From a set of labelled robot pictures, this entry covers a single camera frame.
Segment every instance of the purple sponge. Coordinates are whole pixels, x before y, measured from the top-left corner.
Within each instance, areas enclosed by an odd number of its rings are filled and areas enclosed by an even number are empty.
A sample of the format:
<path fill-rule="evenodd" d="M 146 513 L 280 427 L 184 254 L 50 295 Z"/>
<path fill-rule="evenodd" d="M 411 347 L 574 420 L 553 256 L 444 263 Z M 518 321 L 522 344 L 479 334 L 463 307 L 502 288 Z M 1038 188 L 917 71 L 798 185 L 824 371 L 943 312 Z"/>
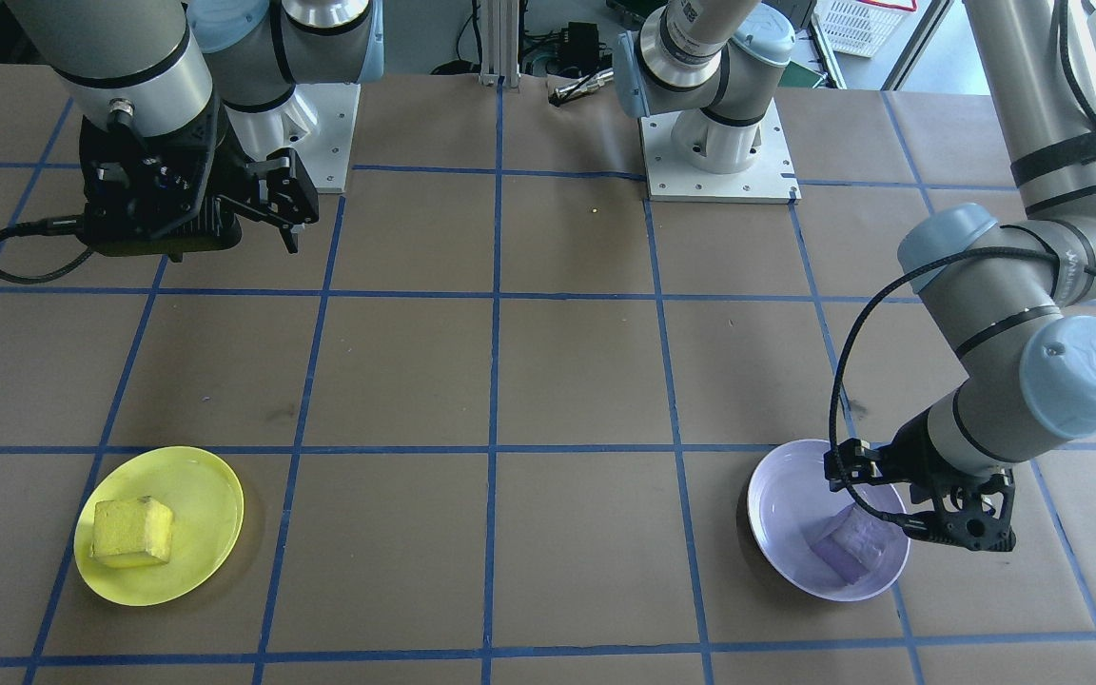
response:
<path fill-rule="evenodd" d="M 882 562 L 892 534 L 890 524 L 854 503 L 826 521 L 810 549 L 853 585 Z"/>

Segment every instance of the metal frame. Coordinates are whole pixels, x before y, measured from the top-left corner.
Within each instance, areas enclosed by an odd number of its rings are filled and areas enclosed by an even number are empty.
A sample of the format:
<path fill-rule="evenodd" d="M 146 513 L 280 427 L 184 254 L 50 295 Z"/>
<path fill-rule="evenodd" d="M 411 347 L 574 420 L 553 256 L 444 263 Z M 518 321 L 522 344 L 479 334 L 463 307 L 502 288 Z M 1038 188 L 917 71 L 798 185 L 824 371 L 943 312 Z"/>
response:
<path fill-rule="evenodd" d="M 927 5 L 925 16 L 921 18 L 921 22 L 916 26 L 916 31 L 912 32 L 904 52 L 900 53 L 899 60 L 895 60 L 895 66 L 891 67 L 890 73 L 887 75 L 887 81 L 882 82 L 882 90 L 900 90 L 904 87 L 907 77 L 916 68 L 916 61 L 929 47 L 933 36 L 936 35 L 936 30 L 945 21 L 952 5 L 954 0 L 933 0 Z"/>
<path fill-rule="evenodd" d="M 504 82 L 505 88 L 517 88 L 521 77 L 518 48 L 523 35 L 518 0 L 481 0 L 479 35 L 479 81 L 490 87 Z"/>
<path fill-rule="evenodd" d="M 840 70 L 840 60 L 832 50 L 832 44 L 826 42 L 826 33 L 823 31 L 823 19 L 819 14 L 810 15 L 810 34 L 814 36 L 814 47 L 819 50 L 819 61 L 823 64 L 827 81 L 832 82 L 832 88 L 847 90 L 844 81 L 844 72 Z"/>

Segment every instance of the bolt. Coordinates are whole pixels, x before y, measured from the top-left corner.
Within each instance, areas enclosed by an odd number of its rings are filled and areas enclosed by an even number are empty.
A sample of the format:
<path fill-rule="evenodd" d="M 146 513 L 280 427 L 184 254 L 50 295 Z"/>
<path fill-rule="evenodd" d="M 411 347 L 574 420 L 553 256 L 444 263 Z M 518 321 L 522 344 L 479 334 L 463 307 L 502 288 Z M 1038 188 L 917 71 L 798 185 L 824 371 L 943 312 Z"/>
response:
<path fill-rule="evenodd" d="M 134 116 L 134 103 L 125 98 L 113 98 L 109 101 L 109 112 L 125 112 L 129 116 Z"/>

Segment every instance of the blue joint cap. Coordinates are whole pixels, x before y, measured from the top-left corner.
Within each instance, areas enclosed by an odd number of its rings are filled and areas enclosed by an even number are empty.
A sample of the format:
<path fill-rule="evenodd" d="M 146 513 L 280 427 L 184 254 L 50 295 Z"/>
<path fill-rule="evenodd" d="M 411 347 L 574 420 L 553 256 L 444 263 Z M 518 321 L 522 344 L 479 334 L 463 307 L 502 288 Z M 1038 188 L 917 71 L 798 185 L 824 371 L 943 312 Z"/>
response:
<path fill-rule="evenodd" d="M 1096 317 L 1043 327 L 1021 352 L 1019 372 L 1021 395 L 1044 429 L 1064 439 L 1096 433 Z"/>
<path fill-rule="evenodd" d="M 646 99 L 646 79 L 637 64 L 636 39 L 637 34 L 631 32 L 618 36 L 616 48 L 612 52 L 612 66 L 616 72 L 615 87 L 620 109 L 628 116 L 639 119 L 649 116 L 649 101 Z"/>
<path fill-rule="evenodd" d="M 373 83 L 384 78 L 384 0 L 372 0 L 374 16 L 370 18 L 370 44 L 366 45 L 366 56 L 362 60 L 362 70 L 357 73 L 358 83 Z"/>
<path fill-rule="evenodd" d="M 208 55 L 239 43 L 269 13 L 269 0 L 194 0 L 186 18 L 197 47 Z"/>
<path fill-rule="evenodd" d="M 768 4 L 758 3 L 734 31 L 733 42 L 756 60 L 784 69 L 792 58 L 797 35 L 788 18 Z"/>
<path fill-rule="evenodd" d="M 899 265 L 904 273 L 922 267 L 944 256 L 957 255 L 979 240 L 987 229 L 996 226 L 996 217 L 987 209 L 971 203 L 949 207 L 922 220 L 899 243 Z M 912 282 L 912 290 L 920 294 L 944 270 L 934 270 Z"/>

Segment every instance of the yellow plate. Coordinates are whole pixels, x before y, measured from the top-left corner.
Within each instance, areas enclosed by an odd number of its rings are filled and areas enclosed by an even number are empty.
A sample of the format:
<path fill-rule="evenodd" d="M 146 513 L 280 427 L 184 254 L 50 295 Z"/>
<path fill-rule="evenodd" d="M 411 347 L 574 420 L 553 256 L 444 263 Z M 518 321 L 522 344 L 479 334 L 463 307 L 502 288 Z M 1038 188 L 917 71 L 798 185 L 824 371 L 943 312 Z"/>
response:
<path fill-rule="evenodd" d="M 91 558 L 95 503 L 152 495 L 173 512 L 171 560 L 160 566 L 109 568 Z M 218 571 L 243 525 L 243 489 L 225 460 L 196 447 L 161 447 L 109 473 L 75 528 L 75 561 L 98 595 L 130 607 L 178 598 Z"/>

